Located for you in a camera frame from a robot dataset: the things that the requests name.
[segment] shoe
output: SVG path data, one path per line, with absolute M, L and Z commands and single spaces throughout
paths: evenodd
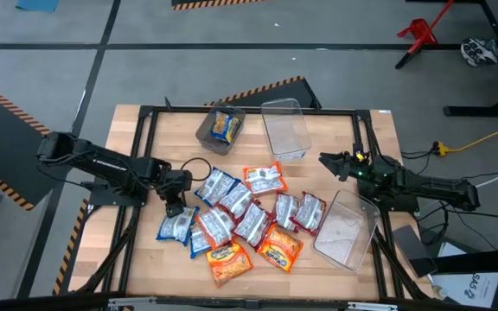
M 461 44 L 460 52 L 472 67 L 494 65 L 498 59 L 498 46 L 495 40 L 468 38 Z

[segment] food package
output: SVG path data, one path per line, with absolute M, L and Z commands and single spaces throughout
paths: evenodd
M 302 249 L 303 241 L 281 232 L 274 224 L 268 229 L 257 253 L 262 255 L 266 261 L 289 273 Z
M 217 206 L 222 207 L 230 213 L 235 221 L 238 221 L 251 204 L 252 193 L 242 182 L 238 183 Z
M 214 126 L 211 129 L 211 136 L 230 144 L 233 141 L 233 137 L 238 127 L 238 118 L 217 111 L 215 113 Z
M 230 216 L 218 207 L 209 208 L 201 216 L 195 217 L 195 221 L 213 250 L 232 240 L 235 224 Z
M 243 168 L 246 185 L 254 194 L 287 190 L 278 161 L 270 167 Z
M 193 224 L 194 216 L 199 211 L 199 207 L 184 207 L 183 213 L 175 217 L 165 217 L 161 224 L 157 240 L 174 239 L 180 241 L 184 246 L 188 245 L 189 227 Z
M 299 205 L 298 199 L 293 195 L 276 194 L 276 205 L 274 206 L 274 221 L 284 229 L 297 232 L 297 226 L 290 220 L 295 216 Z
M 272 215 L 270 213 L 252 202 L 233 233 L 243 238 L 257 250 L 265 237 L 266 230 L 270 226 L 271 219 Z
M 325 210 L 326 202 L 312 194 L 303 192 L 303 198 L 299 201 L 297 213 L 295 216 L 290 217 L 290 220 L 314 237 L 318 233 L 318 226 Z
M 195 190 L 197 195 L 208 206 L 213 206 L 222 199 L 228 191 L 237 183 L 238 179 L 217 168 L 213 168 L 211 175 L 203 182 L 199 189 Z
M 246 250 L 235 242 L 209 251 L 207 260 L 218 288 L 252 269 L 251 259 Z
M 189 256 L 191 259 L 197 257 L 197 255 L 207 252 L 211 250 L 211 245 L 208 244 L 205 236 L 203 235 L 203 231 L 199 227 L 198 223 L 191 225 L 191 255 Z

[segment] concrete floor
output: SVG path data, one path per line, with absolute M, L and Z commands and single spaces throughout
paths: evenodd
M 123 1 L 110 43 L 402 43 L 410 39 L 395 33 L 412 18 L 431 20 L 442 6 L 403 0 L 319 3 L 276 0 L 174 12 L 168 1 Z M 498 1 L 489 3 L 498 18 Z M 53 14 L 46 14 L 20 11 L 14 2 L 0 0 L 0 42 L 97 43 L 111 6 L 112 0 L 61 0 Z M 479 6 L 467 4 L 455 5 L 436 35 L 442 43 L 494 37 Z M 0 50 L 0 93 L 47 127 L 69 130 L 94 55 L 92 50 Z M 458 51 L 424 51 L 404 70 L 395 71 L 401 56 L 396 51 L 349 50 L 107 51 L 81 136 L 104 144 L 116 104 L 160 105 L 167 96 L 177 105 L 194 105 L 294 75 L 307 78 L 325 107 L 391 110 L 405 151 L 428 149 L 434 140 L 457 147 L 498 130 L 498 118 L 447 118 L 441 110 L 498 100 L 498 65 L 474 69 Z M 405 165 L 420 170 L 424 164 L 416 160 Z M 497 170 L 498 137 L 466 152 L 431 158 L 425 173 L 458 178 Z M 88 177 L 73 171 L 68 178 Z M 479 192 L 481 212 L 498 214 L 498 182 Z M 83 189 L 65 186 L 32 295 L 50 295 L 86 196 Z M 14 295 L 43 208 L 42 202 L 27 213 L 8 199 L 0 204 L 0 298 Z M 466 220 L 498 248 L 498 219 Z M 440 222 L 441 214 L 424 226 Z M 453 215 L 447 236 L 478 250 L 490 249 Z

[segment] yellow cable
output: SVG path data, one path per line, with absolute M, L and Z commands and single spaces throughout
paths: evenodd
M 491 138 L 493 136 L 497 136 L 497 135 L 498 135 L 498 131 L 496 131 L 495 133 L 489 134 L 489 135 L 485 136 L 484 138 L 480 138 L 480 139 L 476 140 L 475 142 L 469 143 L 466 146 L 458 148 L 458 149 L 451 149 L 451 148 L 445 147 L 444 151 L 445 151 L 445 153 L 447 153 L 447 152 L 460 152 L 460 151 L 466 150 L 466 149 L 468 149 L 468 148 L 470 148 L 472 146 L 475 146 L 478 143 L 481 143 L 481 142 L 483 142 L 486 139 L 489 139 L 489 138 Z

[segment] wooden tabletop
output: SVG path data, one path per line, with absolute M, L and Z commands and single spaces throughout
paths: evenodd
M 130 154 L 138 110 L 138 105 L 117 106 L 107 139 L 108 149 Z M 400 160 L 399 143 L 390 112 L 371 111 L 371 114 L 382 153 Z M 246 116 L 244 128 L 229 155 L 226 156 L 216 155 L 204 149 L 195 138 L 195 132 L 204 117 L 203 113 L 159 113 L 151 156 L 172 163 L 173 168 L 179 168 L 192 157 L 201 156 L 217 168 L 240 179 L 243 167 L 272 163 L 260 115 Z M 302 160 L 286 162 L 282 166 L 284 179 L 289 187 L 288 193 L 300 197 L 302 191 L 307 191 L 328 204 L 340 189 L 356 193 L 355 179 L 349 178 L 347 182 L 339 182 L 318 161 L 320 152 L 338 153 L 352 149 L 354 136 L 350 117 L 304 116 L 304 118 L 312 148 Z M 364 124 L 361 124 L 361 132 L 367 145 Z M 146 136 L 147 130 L 144 132 L 142 142 Z M 207 165 L 202 162 L 192 162 L 186 169 L 189 169 L 195 178 L 202 177 L 208 172 Z M 192 190 L 200 185 L 201 182 L 194 181 Z M 259 199 L 264 209 L 272 210 L 275 195 L 264 195 Z M 186 194 L 186 200 L 189 206 L 200 206 L 202 212 L 208 209 L 193 195 L 193 191 Z M 90 216 L 80 241 L 69 290 L 82 286 L 104 260 L 111 244 L 117 210 L 115 206 L 103 206 Z M 312 237 L 304 232 L 295 235 L 304 241 L 305 246 L 290 274 L 266 262 L 245 241 L 241 241 L 251 257 L 254 269 L 217 289 L 205 256 L 190 259 L 189 248 L 181 243 L 155 240 L 163 217 L 165 217 L 164 204 L 154 192 L 151 192 L 148 204 L 142 209 L 139 220 L 126 289 L 128 295 L 331 300 L 379 298 L 370 249 L 358 272 L 348 272 L 336 268 L 318 255 L 312 249 Z M 391 220 L 393 229 L 410 224 L 415 232 L 417 231 L 416 223 L 408 213 L 391 213 Z M 413 276 L 412 270 L 400 252 L 399 260 L 409 275 Z M 117 261 L 112 289 L 118 287 L 121 266 L 122 257 Z M 388 294 L 394 296 L 389 263 L 385 258 L 383 258 L 383 267 Z M 418 279 L 417 282 L 426 294 L 432 295 L 431 285 L 426 278 Z

